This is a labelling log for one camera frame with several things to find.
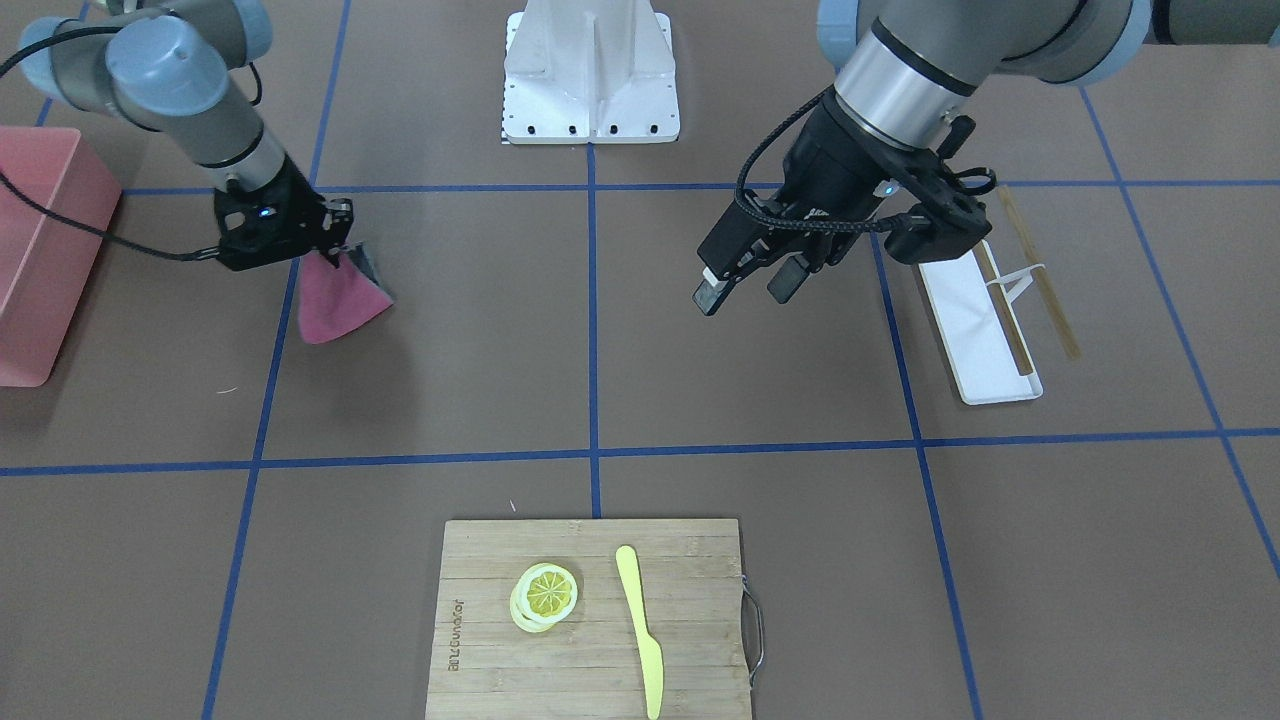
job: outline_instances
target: cutting board handle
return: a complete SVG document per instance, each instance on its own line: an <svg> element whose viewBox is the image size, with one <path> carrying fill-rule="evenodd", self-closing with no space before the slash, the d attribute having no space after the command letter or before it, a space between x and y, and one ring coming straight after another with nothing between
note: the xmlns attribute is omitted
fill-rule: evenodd
<svg viewBox="0 0 1280 720"><path fill-rule="evenodd" d="M746 659L746 666L751 671L749 684L754 691L755 675L756 673L760 671L760 667L764 666L764 609L760 607L760 603L755 600L755 596L751 594L751 585L746 582L746 575L742 575L742 600L745 601L742 602L742 614L746 615L748 612L753 612L755 615L755 643L756 647L760 650L760 657L756 659L754 664L751 662L750 657ZM742 623L742 629L744 632L746 630L745 621ZM744 653L746 652L746 647L748 647L746 638L744 637L742 638Z"/></svg>

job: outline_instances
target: light blue joint cap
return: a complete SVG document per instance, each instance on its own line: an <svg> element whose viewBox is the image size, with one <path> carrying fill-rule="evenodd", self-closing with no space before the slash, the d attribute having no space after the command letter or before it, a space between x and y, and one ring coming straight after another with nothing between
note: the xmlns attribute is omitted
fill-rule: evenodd
<svg viewBox="0 0 1280 720"><path fill-rule="evenodd" d="M141 108L198 115L227 95L227 63L187 20L160 15L131 23L106 46L106 69Z"/></svg>
<svg viewBox="0 0 1280 720"><path fill-rule="evenodd" d="M271 18L262 6L262 0L232 0L236 12L241 15L241 24L244 26L244 64L257 60L271 49L274 33L271 31Z"/></svg>
<svg viewBox="0 0 1280 720"><path fill-rule="evenodd" d="M40 18L35 20L27 29L22 31L22 38L18 41L18 47L27 47L41 40L49 40L58 32L59 26L65 23L70 18ZM47 97L52 97L59 102L67 102L70 105L70 100L63 95L61 88L58 87L58 78L54 73L54 56L46 49L36 53L31 58L22 61L22 74L27 76L27 82L29 82L36 90L44 92Z"/></svg>
<svg viewBox="0 0 1280 720"><path fill-rule="evenodd" d="M1062 85L1084 87L1085 85L1093 85L1116 74L1120 72L1120 68L1128 65L1134 59L1138 50L1142 50L1142 44L1147 38L1149 28L1151 0L1133 0L1133 4L1129 6L1129 20L1125 23L1124 29L1120 31L1120 40L1111 47L1107 56L1094 65L1092 70Z"/></svg>
<svg viewBox="0 0 1280 720"><path fill-rule="evenodd" d="M818 3L818 46L838 73L858 46L858 0Z"/></svg>

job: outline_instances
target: metal handle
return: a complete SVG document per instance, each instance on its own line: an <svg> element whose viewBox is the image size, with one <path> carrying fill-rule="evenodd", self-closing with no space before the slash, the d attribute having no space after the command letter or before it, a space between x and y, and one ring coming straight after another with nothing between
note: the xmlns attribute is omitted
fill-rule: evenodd
<svg viewBox="0 0 1280 720"><path fill-rule="evenodd" d="M755 609L755 632L756 642L760 647L760 657L751 665L750 659L748 659L746 666L751 669L751 674L748 676L748 684L754 691L755 689L755 675L764 666L764 610L760 603L751 594L751 585L746 582L746 575L742 575L742 597L751 601L751 607Z"/></svg>

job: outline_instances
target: robotic arm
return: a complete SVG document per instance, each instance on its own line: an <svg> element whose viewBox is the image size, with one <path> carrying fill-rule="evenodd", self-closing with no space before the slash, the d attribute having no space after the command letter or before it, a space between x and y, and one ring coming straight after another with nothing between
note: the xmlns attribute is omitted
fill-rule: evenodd
<svg viewBox="0 0 1280 720"><path fill-rule="evenodd" d="M22 45L56 42L22 63L36 88L79 110L172 137L214 186L216 258L232 270L320 250L337 266L353 219L349 200L307 183L228 77L271 46L260 0L108 0L113 17L41 18Z"/></svg>
<svg viewBox="0 0 1280 720"><path fill-rule="evenodd" d="M768 288L786 302L864 232L887 233L884 250L905 264L968 252L991 232L975 196L996 178L946 161L975 127L961 108L992 73L1088 85L1144 41L1280 44L1275 0L823 0L818 22L836 82L751 154L733 204L698 247L707 269L694 302L705 315L746 275L783 259ZM782 187L756 197L745 188L751 164L810 109ZM899 188L915 196L910 211L867 222Z"/></svg>

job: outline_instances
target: lemon slice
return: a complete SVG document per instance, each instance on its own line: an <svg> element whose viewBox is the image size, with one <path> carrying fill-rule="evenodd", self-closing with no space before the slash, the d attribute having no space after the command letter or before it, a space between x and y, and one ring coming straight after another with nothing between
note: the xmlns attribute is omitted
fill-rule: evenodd
<svg viewBox="0 0 1280 720"><path fill-rule="evenodd" d="M550 562L534 565L520 577L511 593L511 619L522 630L547 632L577 605L573 574Z"/></svg>

